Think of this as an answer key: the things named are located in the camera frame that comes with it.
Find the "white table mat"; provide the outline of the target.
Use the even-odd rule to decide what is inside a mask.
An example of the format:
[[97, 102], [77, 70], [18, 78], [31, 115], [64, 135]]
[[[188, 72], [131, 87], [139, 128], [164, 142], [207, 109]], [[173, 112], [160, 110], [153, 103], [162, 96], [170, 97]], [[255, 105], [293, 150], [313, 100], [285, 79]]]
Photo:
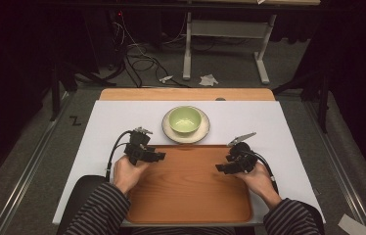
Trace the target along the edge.
[[58, 224], [76, 181], [84, 175], [106, 174], [108, 160], [123, 149], [113, 149], [126, 130], [143, 127], [153, 132], [153, 145], [173, 142], [162, 131], [165, 114], [178, 106], [193, 106], [209, 118], [202, 145], [226, 145], [235, 137], [255, 132], [250, 147], [269, 163], [284, 198], [320, 207], [297, 151], [281, 105], [277, 101], [98, 101], [95, 103], [53, 222]]

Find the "green bowl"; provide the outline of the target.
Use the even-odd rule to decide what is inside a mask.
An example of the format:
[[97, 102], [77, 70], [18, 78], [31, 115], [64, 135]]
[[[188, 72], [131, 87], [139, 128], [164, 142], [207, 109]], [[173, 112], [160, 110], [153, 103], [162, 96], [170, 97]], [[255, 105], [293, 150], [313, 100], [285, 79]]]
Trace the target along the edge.
[[201, 122], [201, 114], [188, 106], [177, 107], [168, 116], [171, 129], [178, 133], [192, 133], [200, 127]]

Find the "white plate with dark rim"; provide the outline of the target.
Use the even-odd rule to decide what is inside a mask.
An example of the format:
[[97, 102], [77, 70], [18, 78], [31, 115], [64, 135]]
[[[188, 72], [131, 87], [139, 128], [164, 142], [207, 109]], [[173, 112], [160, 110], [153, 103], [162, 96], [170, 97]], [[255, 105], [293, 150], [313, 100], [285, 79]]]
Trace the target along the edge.
[[210, 123], [209, 123], [209, 118], [208, 116], [200, 109], [195, 108], [202, 117], [202, 122], [200, 127], [192, 132], [192, 133], [178, 133], [176, 131], [173, 131], [168, 123], [168, 116], [170, 114], [170, 112], [173, 110], [171, 109], [170, 111], [168, 111], [165, 116], [163, 117], [162, 120], [162, 130], [164, 132], [164, 134], [171, 140], [173, 140], [176, 143], [180, 143], [180, 144], [192, 144], [192, 143], [196, 143], [201, 141], [202, 139], [204, 139], [207, 134], [209, 133], [209, 129], [210, 129]]

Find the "wooden table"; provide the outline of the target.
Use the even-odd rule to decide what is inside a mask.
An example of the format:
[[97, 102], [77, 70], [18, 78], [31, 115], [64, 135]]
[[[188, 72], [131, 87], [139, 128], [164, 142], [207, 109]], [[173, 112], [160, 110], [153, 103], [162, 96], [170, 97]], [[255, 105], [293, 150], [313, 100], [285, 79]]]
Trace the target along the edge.
[[102, 101], [274, 101], [267, 88], [107, 88]]

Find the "flat white paper sheet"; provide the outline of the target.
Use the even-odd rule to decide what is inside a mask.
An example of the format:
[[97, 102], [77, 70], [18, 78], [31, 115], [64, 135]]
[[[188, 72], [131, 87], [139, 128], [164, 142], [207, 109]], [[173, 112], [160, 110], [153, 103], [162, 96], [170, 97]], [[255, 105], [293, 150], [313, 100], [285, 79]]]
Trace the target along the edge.
[[344, 214], [339, 222], [339, 227], [348, 235], [366, 235], [366, 226]]

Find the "person's left hand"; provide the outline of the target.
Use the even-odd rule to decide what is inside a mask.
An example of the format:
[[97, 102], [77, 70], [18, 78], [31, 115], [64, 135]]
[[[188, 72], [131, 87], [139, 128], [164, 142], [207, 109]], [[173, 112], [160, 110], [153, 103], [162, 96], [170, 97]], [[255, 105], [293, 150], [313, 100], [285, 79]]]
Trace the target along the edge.
[[132, 164], [127, 156], [121, 157], [114, 163], [113, 185], [126, 195], [139, 181], [149, 163]]

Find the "white metal table frame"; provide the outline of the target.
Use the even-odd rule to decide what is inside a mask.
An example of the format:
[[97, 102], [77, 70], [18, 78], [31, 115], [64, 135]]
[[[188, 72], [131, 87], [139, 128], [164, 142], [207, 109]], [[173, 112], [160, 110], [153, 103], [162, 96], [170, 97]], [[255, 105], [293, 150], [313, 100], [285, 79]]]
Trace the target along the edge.
[[261, 83], [269, 84], [270, 80], [263, 62], [263, 56], [265, 54], [276, 19], [276, 15], [271, 15], [269, 20], [265, 23], [193, 20], [192, 14], [187, 13], [183, 79], [189, 80], [191, 78], [191, 42], [193, 36], [231, 37], [261, 40], [260, 50], [255, 51], [253, 56]]

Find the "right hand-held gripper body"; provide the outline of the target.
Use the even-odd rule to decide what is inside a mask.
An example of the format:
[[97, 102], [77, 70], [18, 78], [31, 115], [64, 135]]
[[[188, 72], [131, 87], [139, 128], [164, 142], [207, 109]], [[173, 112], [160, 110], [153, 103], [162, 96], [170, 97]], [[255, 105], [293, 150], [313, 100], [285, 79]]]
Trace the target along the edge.
[[227, 146], [230, 148], [228, 156], [239, 157], [234, 163], [229, 163], [232, 165], [237, 165], [239, 167], [238, 172], [251, 172], [257, 162], [257, 158], [252, 153], [250, 146], [245, 143], [245, 140], [253, 137], [254, 135], [255, 132], [241, 135], [235, 137], [227, 144]]

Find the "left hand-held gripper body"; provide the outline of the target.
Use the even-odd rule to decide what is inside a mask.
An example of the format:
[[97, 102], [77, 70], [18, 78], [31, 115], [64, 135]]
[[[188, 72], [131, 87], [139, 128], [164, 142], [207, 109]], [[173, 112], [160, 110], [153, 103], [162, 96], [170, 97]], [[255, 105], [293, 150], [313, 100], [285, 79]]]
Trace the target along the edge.
[[147, 145], [151, 140], [149, 131], [143, 127], [137, 127], [130, 132], [129, 142], [126, 144], [124, 153], [133, 165], [138, 161], [149, 163], [151, 161], [150, 151]]

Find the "metal floor rail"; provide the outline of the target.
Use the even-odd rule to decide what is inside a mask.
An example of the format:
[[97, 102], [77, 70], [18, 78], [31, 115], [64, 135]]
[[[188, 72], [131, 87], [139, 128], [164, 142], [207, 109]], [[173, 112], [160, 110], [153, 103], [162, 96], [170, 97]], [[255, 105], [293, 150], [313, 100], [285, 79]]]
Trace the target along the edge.
[[333, 146], [333, 142], [330, 140], [328, 134], [325, 133], [320, 127], [316, 109], [309, 102], [304, 102], [303, 105], [305, 106], [305, 109], [314, 123], [323, 145], [328, 152], [329, 163], [333, 168], [334, 176], [337, 178], [337, 181], [343, 192], [343, 196], [352, 212], [353, 219], [366, 227], [365, 207], [363, 206], [359, 194], [356, 192], [353, 184], [350, 182], [350, 179], [344, 170], [339, 155]]
[[31, 155], [26, 167], [23, 170], [18, 183], [14, 187], [9, 199], [7, 200], [3, 210], [0, 213], [0, 235], [5, 235], [6, 230], [12, 221], [16, 211], [18, 210], [23, 197], [38, 170], [42, 159], [44, 158], [44, 153], [47, 149], [48, 142], [59, 123], [62, 113], [65, 111], [69, 102], [71, 101], [72, 93], [65, 92], [62, 95], [60, 102], [60, 110], [57, 114], [52, 114], [50, 122], [47, 124], [44, 133], [40, 137], [38, 143], [35, 146], [34, 152]]

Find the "wooden tray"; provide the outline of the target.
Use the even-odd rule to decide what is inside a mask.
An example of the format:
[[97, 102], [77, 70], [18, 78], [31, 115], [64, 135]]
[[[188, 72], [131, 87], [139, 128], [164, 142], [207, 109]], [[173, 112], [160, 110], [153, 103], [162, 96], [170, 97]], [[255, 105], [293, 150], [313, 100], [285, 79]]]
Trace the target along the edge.
[[224, 145], [158, 146], [162, 161], [145, 170], [128, 193], [127, 220], [135, 224], [243, 223], [252, 219], [245, 183], [216, 169]]

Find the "person's right hand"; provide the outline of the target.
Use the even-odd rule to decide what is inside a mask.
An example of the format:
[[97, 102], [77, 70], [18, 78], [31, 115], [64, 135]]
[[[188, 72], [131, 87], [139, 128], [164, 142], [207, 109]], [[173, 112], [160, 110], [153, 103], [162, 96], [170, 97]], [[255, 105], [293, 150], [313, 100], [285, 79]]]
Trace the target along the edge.
[[248, 188], [259, 196], [270, 210], [275, 209], [282, 202], [263, 164], [256, 163], [251, 172], [239, 172], [235, 173], [235, 176], [243, 180]]

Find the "black stand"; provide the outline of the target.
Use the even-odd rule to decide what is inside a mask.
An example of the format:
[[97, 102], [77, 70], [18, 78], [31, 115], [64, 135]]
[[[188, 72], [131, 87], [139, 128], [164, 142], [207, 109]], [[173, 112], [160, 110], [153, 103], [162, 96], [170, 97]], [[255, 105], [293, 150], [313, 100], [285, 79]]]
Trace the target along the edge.
[[326, 133], [329, 81], [330, 74], [328, 71], [312, 71], [274, 88], [272, 93], [278, 95], [288, 89], [301, 88], [300, 98], [302, 101], [318, 101], [317, 122], [322, 131]]
[[67, 62], [56, 62], [52, 71], [51, 78], [51, 91], [52, 91], [52, 117], [51, 120], [55, 120], [62, 111], [62, 98], [60, 94], [60, 85], [65, 87], [67, 92], [75, 92], [77, 90], [77, 84], [74, 80], [74, 76], [79, 73], [85, 78], [90, 79], [97, 84], [108, 87], [116, 87], [115, 83], [108, 82], [97, 75], [82, 70], [81, 68], [72, 65]]

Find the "crumpled white paper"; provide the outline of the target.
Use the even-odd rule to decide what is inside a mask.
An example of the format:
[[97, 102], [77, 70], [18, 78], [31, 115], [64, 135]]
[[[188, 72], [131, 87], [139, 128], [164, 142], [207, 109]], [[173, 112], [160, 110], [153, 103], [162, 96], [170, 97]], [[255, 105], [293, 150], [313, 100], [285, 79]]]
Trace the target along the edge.
[[214, 84], [218, 84], [218, 81], [212, 74], [203, 75], [201, 77], [200, 85], [202, 86], [213, 86]]

